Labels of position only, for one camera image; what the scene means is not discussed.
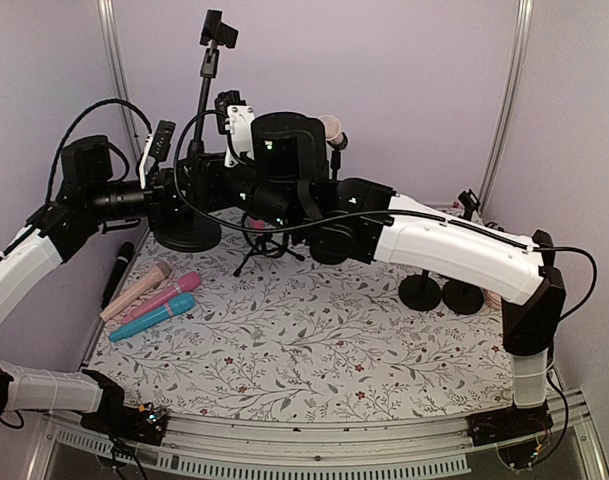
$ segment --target floral tablecloth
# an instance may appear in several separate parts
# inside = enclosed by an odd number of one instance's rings
[[[200,254],[149,236],[125,288],[163,260],[174,269],[169,281],[199,273],[198,305],[119,343],[109,342],[118,323],[108,322],[89,368],[122,385],[130,403],[236,419],[374,421],[510,404],[499,311],[415,312],[397,297],[415,269],[325,266],[296,250],[305,261],[254,257],[235,278],[248,251],[237,232],[225,229],[220,245]]]

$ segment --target blue marker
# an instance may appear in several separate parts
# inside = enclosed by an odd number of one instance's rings
[[[193,298],[193,295],[190,293],[182,293],[177,297],[171,298],[168,303],[165,303],[161,307],[157,307],[155,310],[136,318],[126,325],[122,325],[120,328],[111,333],[108,339],[111,342],[119,342],[120,340],[124,340],[125,338],[129,338],[137,333],[143,332],[147,328],[163,322],[167,318],[188,312],[194,306],[195,299]]]

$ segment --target round black base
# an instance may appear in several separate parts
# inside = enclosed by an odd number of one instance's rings
[[[197,253],[215,248],[222,238],[222,228],[211,220],[190,216],[183,223],[159,228],[153,236],[171,250]]]
[[[473,315],[482,309],[484,294],[474,285],[459,280],[449,280],[442,289],[442,300],[455,313]]]
[[[404,305],[418,312],[428,312],[440,304],[442,291],[432,278],[422,278],[421,275],[411,275],[400,283],[397,290]]]

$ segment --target leaf pattern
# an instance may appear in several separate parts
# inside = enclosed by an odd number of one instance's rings
[[[306,247],[294,249],[306,260],[253,257],[236,278],[248,251],[236,232],[224,230],[218,247],[196,254],[150,236],[124,288],[160,260],[174,271],[131,309],[190,271],[202,278],[197,306],[128,342],[110,343],[119,324],[108,322],[90,368],[123,386],[131,404],[233,419],[375,421],[511,403],[498,311],[461,316],[441,304],[414,312],[397,286],[417,270],[320,265]]]

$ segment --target pink marker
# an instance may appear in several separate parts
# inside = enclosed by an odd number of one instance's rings
[[[147,300],[142,305],[134,309],[128,315],[124,317],[122,323],[128,323],[141,317],[145,313],[155,310],[157,307],[164,305],[171,298],[176,297],[180,293],[192,292],[200,286],[200,276],[195,273],[187,273],[186,275],[178,278],[173,284],[164,290],[162,293],[155,295],[150,300]]]

